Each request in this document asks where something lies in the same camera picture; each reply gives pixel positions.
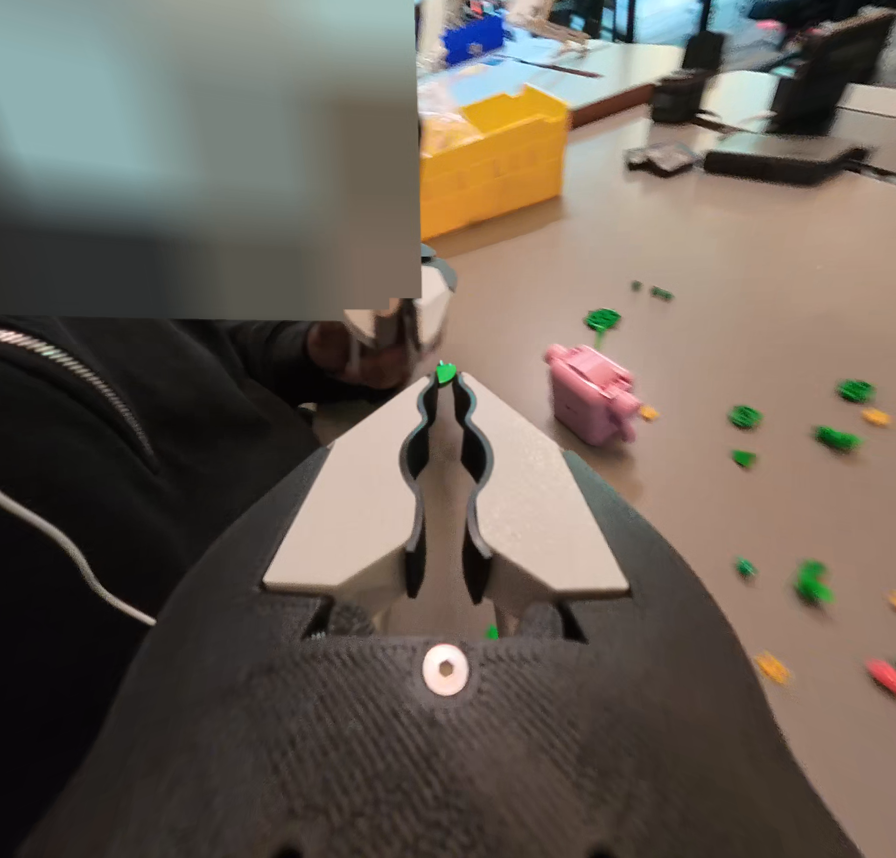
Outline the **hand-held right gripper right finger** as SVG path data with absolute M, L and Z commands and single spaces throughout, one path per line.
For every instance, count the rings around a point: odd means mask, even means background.
M 471 374 L 452 392 L 473 482 L 462 547 L 472 602 L 489 601 L 497 630 L 514 630 L 534 605 L 629 597 L 566 452 Z

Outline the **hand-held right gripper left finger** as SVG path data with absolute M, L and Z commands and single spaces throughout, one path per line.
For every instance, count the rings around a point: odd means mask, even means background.
M 418 594 L 427 552 L 419 477 L 439 389 L 435 374 L 419 378 L 325 448 L 263 574 L 266 591 L 357 606 L 375 628 Z

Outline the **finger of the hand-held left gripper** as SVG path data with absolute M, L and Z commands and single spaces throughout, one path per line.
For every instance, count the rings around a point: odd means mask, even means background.
M 360 364 L 367 352 L 403 347 L 410 364 L 420 362 L 419 300 L 391 300 L 381 311 L 345 309 L 343 325 L 350 334 L 349 364 Z
M 413 345 L 427 356 L 442 339 L 458 277 L 447 263 L 421 264 L 421 295 L 413 299 Z

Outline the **person's left forearm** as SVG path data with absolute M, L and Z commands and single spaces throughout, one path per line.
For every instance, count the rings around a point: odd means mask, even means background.
M 309 321 L 217 321 L 250 378 L 287 404 L 322 404 L 336 382 L 312 360 Z

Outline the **person's left hand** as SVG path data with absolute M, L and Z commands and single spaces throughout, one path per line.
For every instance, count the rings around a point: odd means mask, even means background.
M 417 365 L 406 346 L 364 347 L 337 321 L 312 323 L 306 351 L 310 362 L 331 379 L 373 391 L 402 387 Z

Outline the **pink brick watering can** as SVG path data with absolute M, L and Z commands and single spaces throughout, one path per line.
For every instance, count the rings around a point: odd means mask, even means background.
M 642 401 L 630 371 L 588 345 L 553 344 L 544 354 L 555 419 L 590 447 L 635 440 Z

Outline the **yellow plastic bin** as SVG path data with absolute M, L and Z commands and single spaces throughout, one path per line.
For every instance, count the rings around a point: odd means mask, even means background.
M 483 138 L 421 157 L 420 237 L 435 237 L 558 197 L 571 114 L 531 86 L 462 107 Z

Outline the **green flat stem piece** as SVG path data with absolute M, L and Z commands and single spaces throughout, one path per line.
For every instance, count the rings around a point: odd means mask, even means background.
M 596 351 L 600 351 L 604 337 L 619 325 L 621 319 L 618 311 L 607 307 L 590 311 L 583 317 L 582 323 L 592 333 L 593 348 Z

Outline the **clear plastic bags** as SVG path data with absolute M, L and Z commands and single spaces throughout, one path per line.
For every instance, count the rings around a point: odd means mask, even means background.
M 418 110 L 423 158 L 432 158 L 483 138 L 482 132 L 463 113 L 450 84 L 444 81 L 419 82 Z

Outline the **person's black jacket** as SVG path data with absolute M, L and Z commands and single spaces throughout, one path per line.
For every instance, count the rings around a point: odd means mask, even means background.
M 214 321 L 2 316 L 1 485 L 156 617 L 210 544 L 317 448 Z M 148 628 L 2 509 L 2 856 L 102 727 Z

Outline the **small black flat device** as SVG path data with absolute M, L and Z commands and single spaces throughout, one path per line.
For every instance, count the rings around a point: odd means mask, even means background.
M 624 165 L 628 171 L 646 171 L 659 178 L 670 178 L 699 167 L 702 157 L 683 143 L 655 143 L 628 149 Z

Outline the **blue plastic bin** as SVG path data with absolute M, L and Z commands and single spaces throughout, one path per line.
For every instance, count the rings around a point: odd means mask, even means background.
M 504 42 L 503 16 L 486 14 L 442 33 L 444 63 L 449 68 L 457 66 L 501 49 Z

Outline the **green clawed plant brick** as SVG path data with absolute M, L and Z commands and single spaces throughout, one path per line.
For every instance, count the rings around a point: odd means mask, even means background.
M 828 572 L 828 567 L 815 559 L 807 559 L 799 564 L 793 587 L 801 601 L 810 606 L 827 605 L 833 601 Z

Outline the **black flat bar device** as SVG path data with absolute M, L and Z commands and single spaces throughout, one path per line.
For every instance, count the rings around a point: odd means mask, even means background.
M 701 162 L 706 174 L 750 181 L 813 187 L 862 165 L 869 150 L 829 136 L 732 133 L 709 149 Z

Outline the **black desktop device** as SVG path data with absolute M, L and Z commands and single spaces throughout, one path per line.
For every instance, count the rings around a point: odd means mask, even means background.
M 847 87 L 875 75 L 894 17 L 891 9 L 872 10 L 813 32 L 792 72 L 778 79 L 765 132 L 825 133 Z

